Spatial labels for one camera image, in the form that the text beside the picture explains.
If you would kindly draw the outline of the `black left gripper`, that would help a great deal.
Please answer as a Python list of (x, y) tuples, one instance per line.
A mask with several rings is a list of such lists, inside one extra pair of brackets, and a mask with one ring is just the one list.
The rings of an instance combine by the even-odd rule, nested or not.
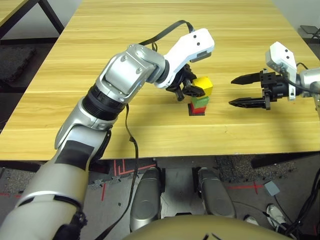
[(185, 64), (175, 75), (173, 82), (166, 88), (168, 92), (174, 93), (177, 100), (181, 102), (185, 96), (193, 98), (203, 97), (205, 91), (198, 86), (192, 85), (191, 81), (197, 76), (192, 72), (189, 64)]

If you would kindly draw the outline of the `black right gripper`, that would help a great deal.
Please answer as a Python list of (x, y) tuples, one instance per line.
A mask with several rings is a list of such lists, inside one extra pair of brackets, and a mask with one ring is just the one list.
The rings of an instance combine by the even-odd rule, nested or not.
[(244, 97), (229, 101), (228, 103), (239, 108), (262, 108), (271, 109), (271, 102), (289, 96), (288, 83), (283, 76), (275, 72), (267, 72), (263, 69), (260, 72), (245, 74), (236, 77), (230, 83), (235, 85), (249, 85), (260, 82), (262, 98)]

